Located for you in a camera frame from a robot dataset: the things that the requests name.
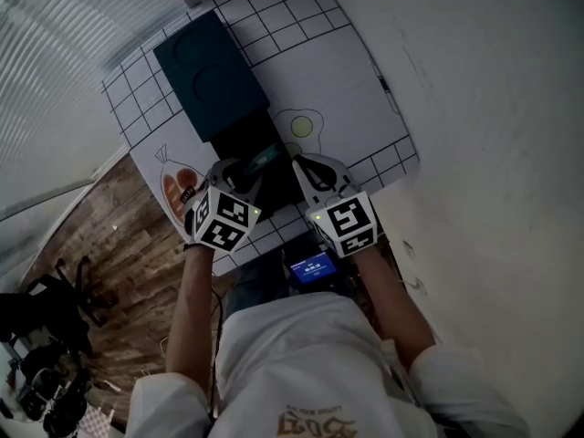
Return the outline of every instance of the white marker cube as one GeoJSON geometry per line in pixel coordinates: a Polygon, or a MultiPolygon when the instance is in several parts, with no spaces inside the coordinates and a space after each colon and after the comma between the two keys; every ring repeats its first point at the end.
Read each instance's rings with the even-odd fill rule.
{"type": "Polygon", "coordinates": [[[339,256],[377,242],[377,221],[367,193],[361,192],[318,211],[307,211],[317,233],[339,256]]]}
{"type": "Polygon", "coordinates": [[[193,210],[194,241],[230,255],[249,236],[261,214],[255,206],[214,186],[209,186],[193,210]]]}

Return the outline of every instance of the shirt sleeve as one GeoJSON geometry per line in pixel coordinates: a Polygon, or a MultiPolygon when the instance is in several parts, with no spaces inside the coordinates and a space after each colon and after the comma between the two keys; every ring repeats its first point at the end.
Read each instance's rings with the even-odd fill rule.
{"type": "Polygon", "coordinates": [[[410,381],[432,416],[458,423],[471,436],[529,436],[526,422],[483,377],[467,350],[432,346],[412,364],[410,381]]]}
{"type": "Polygon", "coordinates": [[[136,382],[126,436],[203,438],[210,424],[201,387],[179,373],[163,373],[136,382]]]}

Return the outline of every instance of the blue screen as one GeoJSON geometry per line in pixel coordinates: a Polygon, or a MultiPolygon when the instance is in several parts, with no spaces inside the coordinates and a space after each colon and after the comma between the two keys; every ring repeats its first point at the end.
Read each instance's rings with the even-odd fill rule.
{"type": "Polygon", "coordinates": [[[316,281],[321,277],[335,274],[337,268],[326,253],[319,253],[290,267],[302,284],[316,281]]]}

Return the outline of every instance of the wooden floor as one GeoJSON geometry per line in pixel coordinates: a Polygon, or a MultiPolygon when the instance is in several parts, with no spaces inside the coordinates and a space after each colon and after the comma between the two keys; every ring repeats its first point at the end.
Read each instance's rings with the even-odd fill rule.
{"type": "MultiPolygon", "coordinates": [[[[170,330],[184,260],[182,238],[130,156],[118,162],[60,226],[24,285],[44,273],[57,276],[54,265],[59,258],[66,261],[63,271],[73,282],[84,255],[90,260],[91,280],[85,287],[91,295],[115,293],[120,300],[100,312],[108,318],[104,327],[86,319],[94,354],[83,360],[94,381],[108,380],[121,392],[94,388],[89,401],[104,410],[114,406],[114,422],[123,430],[136,379],[163,371],[161,342],[170,330]]],[[[223,296],[234,278],[215,278],[215,291],[223,296]]],[[[219,310],[214,306],[216,328],[219,310]]]]}

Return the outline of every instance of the black cable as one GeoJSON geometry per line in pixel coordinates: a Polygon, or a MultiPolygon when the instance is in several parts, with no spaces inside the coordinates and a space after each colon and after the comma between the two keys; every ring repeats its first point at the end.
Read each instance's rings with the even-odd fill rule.
{"type": "Polygon", "coordinates": [[[211,422],[214,421],[213,417],[213,406],[214,406],[214,396],[215,396],[215,363],[217,361],[217,353],[219,352],[219,342],[221,341],[221,333],[223,332],[223,301],[219,297],[219,294],[215,292],[215,289],[211,287],[214,295],[217,297],[217,303],[219,305],[219,323],[217,324],[217,341],[215,344],[215,356],[213,358],[213,384],[211,385],[211,399],[209,401],[209,418],[211,422]]]}

